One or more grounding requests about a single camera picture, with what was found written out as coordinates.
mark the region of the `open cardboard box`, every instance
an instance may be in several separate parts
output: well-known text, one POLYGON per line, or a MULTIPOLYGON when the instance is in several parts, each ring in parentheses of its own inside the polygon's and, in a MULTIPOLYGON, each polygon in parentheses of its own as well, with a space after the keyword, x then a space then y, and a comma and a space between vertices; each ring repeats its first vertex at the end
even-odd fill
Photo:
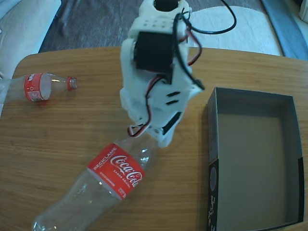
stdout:
POLYGON ((215 88, 208 101, 208 231, 303 221, 304 173, 292 96, 215 88))

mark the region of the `white 3d-printed robot arm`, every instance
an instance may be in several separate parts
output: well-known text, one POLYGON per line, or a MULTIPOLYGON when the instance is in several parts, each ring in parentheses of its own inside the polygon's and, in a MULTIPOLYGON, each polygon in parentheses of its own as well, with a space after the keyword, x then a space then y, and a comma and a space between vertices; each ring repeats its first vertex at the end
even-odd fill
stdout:
MULTIPOLYGON (((136 125, 146 124, 149 120, 145 100, 147 90, 153 78, 164 74, 159 71, 137 68, 135 55, 139 34, 145 32, 147 35, 172 35, 176 14, 190 11, 191 8, 185 0, 180 0, 178 7, 169 12, 158 11, 154 6, 154 0, 144 0, 140 6, 139 17, 133 22, 128 38, 121 48, 123 74, 123 88, 120 91, 121 104, 136 125)), ((179 40, 186 36, 185 30, 185 23, 179 21, 177 29, 179 40)), ((189 51, 187 42, 181 42, 179 49, 182 59, 187 61, 189 51)), ((170 144, 175 127, 182 119, 188 101, 201 91, 183 72, 176 57, 173 57, 171 62, 172 81, 168 83, 162 79, 157 82, 148 96, 151 121, 145 132, 154 137, 160 147, 167 147, 170 144)))

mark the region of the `white fabric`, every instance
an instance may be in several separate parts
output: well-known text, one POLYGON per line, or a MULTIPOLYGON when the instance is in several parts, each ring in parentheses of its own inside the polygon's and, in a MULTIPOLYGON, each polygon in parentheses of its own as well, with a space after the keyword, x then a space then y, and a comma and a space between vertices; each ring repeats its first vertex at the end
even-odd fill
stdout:
MULTIPOLYGON (((237 17, 236 28, 221 35, 195 33, 202 46, 282 55, 279 41, 267 15, 244 7, 232 6, 232 9, 237 17)), ((223 6, 192 13, 192 24, 199 29, 221 30, 230 27, 232 23, 232 15, 223 6)), ((191 39, 189 45, 196 46, 191 39)))
POLYGON ((39 51, 60 5, 60 0, 22 0, 4 16, 0 21, 1 77, 12 78, 18 63, 39 51))
POLYGON ((0 0, 0 20, 21 0, 0 0))

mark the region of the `coca-cola bottle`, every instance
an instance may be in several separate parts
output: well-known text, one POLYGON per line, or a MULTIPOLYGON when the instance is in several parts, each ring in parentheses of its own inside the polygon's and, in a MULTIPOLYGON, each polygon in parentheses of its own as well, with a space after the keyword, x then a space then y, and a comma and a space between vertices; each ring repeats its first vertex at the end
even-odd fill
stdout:
POLYGON ((0 103, 49 100, 55 95, 77 89, 76 78, 37 73, 0 80, 0 103))
POLYGON ((149 169, 157 141, 148 134, 105 147, 66 195, 36 217, 33 231, 84 231, 116 207, 149 169))

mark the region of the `gray carpet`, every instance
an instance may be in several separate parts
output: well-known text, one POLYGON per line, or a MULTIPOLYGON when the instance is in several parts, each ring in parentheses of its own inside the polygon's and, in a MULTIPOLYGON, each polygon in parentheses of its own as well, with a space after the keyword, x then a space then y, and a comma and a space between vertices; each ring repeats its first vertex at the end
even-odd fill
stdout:
POLYGON ((308 46, 292 12, 283 0, 262 0, 284 56, 308 60, 308 46))
MULTIPOLYGON (((39 52, 120 46, 143 0, 62 0, 39 52)), ((219 0, 187 0, 193 11, 222 5, 219 0)), ((264 12, 260 0, 227 0, 264 12)))

